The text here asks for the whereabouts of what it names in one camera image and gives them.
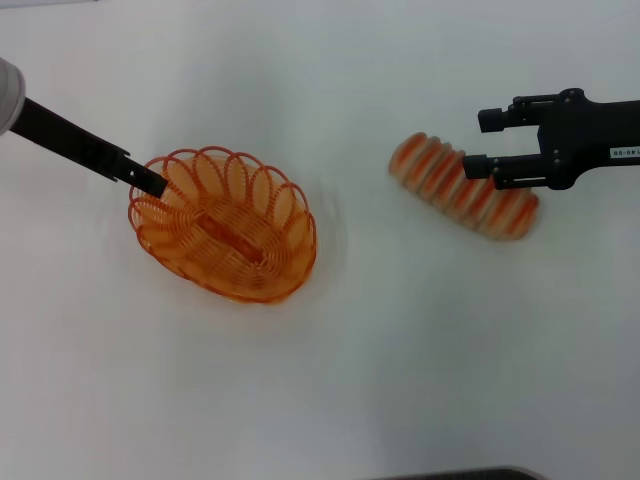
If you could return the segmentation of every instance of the white background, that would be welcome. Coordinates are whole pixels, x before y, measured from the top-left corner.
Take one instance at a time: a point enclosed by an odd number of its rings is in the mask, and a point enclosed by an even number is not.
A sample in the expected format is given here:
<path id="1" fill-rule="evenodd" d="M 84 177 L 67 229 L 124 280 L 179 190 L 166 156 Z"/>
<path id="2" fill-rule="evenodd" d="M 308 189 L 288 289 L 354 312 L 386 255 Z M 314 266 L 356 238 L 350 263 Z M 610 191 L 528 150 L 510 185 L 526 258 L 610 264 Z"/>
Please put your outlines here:
<path id="1" fill-rule="evenodd" d="M 540 191 L 516 244 L 386 173 L 482 108 L 640 98 L 637 0 L 104 0 L 4 10 L 29 96 L 145 162 L 221 144 L 309 193 L 321 252 L 279 307 L 148 257 L 127 187 L 0 139 L 0 477 L 356 479 L 513 464 L 636 478 L 640 168 Z"/>

